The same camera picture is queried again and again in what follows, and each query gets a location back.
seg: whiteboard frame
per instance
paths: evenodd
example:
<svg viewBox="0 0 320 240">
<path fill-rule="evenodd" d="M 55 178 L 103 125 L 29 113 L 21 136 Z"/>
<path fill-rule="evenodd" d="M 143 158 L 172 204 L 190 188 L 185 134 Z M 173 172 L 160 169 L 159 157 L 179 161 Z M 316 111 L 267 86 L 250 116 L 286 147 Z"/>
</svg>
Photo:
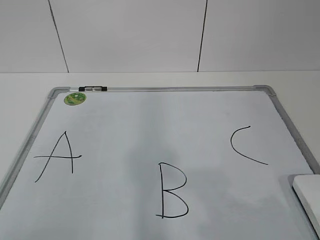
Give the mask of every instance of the whiteboard frame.
<svg viewBox="0 0 320 240">
<path fill-rule="evenodd" d="M 21 167 L 23 166 L 25 159 L 44 123 L 46 117 L 56 99 L 61 93 L 78 92 L 79 87 L 55 87 L 53 88 L 45 101 L 42 110 L 37 116 L 31 130 L 29 131 L 24 144 L 17 153 L 14 161 L 12 162 L 9 170 L 7 171 L 1 186 L 0 186 L 0 210 L 13 186 Z M 186 91 L 259 91 L 265 92 L 271 99 L 275 109 L 282 118 L 284 124 L 293 137 L 296 145 L 300 149 L 304 159 L 308 163 L 309 167 L 314 174 L 320 174 L 320 165 L 311 153 L 306 142 L 301 137 L 294 123 L 290 119 L 289 115 L 285 111 L 284 107 L 280 103 L 275 91 L 269 85 L 253 85 L 253 86 L 208 86 L 208 87 L 108 87 L 107 91 L 96 91 L 100 94 L 108 94 L 109 92 L 186 92 Z"/>
</svg>

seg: whiteboard surface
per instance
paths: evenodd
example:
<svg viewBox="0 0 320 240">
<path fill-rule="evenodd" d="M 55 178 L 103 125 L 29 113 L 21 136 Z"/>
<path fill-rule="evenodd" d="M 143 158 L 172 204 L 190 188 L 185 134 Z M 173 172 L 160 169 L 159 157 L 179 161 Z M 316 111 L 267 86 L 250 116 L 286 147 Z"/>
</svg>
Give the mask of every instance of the whiteboard surface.
<svg viewBox="0 0 320 240">
<path fill-rule="evenodd" d="M 86 93 L 56 98 L 0 210 L 1 239 L 317 239 L 291 190 L 307 162 L 264 92 Z M 262 165 L 236 153 L 268 163 Z M 52 158 L 67 132 L 74 159 Z M 54 156 L 69 156 L 61 139 Z M 160 162 L 187 176 L 187 215 L 162 219 Z M 162 167 L 163 185 L 184 182 Z M 185 212 L 164 193 L 164 210 Z"/>
</svg>

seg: table surface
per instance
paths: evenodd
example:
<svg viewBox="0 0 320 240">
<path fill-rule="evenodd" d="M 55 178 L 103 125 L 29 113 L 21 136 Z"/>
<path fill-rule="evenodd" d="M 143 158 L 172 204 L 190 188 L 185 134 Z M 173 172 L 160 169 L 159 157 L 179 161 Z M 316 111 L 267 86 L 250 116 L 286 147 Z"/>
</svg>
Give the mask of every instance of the table surface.
<svg viewBox="0 0 320 240">
<path fill-rule="evenodd" d="M 0 179 L 17 156 L 55 87 L 218 87 L 269 85 L 320 163 L 320 71 L 250 71 L 186 73 L 2 73 L 0 74 Z M 320 178 L 301 176 L 299 191 L 305 208 L 320 220 Z"/>
</svg>

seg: green sticker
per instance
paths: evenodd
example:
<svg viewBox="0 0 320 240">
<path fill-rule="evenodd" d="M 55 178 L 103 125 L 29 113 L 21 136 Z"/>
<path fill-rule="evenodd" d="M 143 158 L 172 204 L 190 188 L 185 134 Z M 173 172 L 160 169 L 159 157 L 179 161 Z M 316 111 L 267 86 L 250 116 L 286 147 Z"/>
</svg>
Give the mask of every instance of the green sticker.
<svg viewBox="0 0 320 240">
<path fill-rule="evenodd" d="M 87 97 L 84 93 L 74 92 L 64 98 L 64 103 L 67 105 L 74 106 L 74 105 L 82 104 L 86 100 L 86 98 Z"/>
</svg>

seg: white wall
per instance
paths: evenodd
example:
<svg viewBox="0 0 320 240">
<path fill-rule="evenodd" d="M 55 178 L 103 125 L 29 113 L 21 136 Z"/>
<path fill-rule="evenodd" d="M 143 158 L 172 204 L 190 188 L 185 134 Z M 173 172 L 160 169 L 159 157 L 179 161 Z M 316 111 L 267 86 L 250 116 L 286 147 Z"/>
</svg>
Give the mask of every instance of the white wall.
<svg viewBox="0 0 320 240">
<path fill-rule="evenodd" d="M 196 72 L 206 0 L 51 0 L 70 72 Z M 200 71 L 320 70 L 320 0 L 208 0 Z M 47 0 L 0 2 L 0 73 L 66 72 Z"/>
<path fill-rule="evenodd" d="M 0 73 L 67 71 L 46 0 L 0 0 Z"/>
</svg>

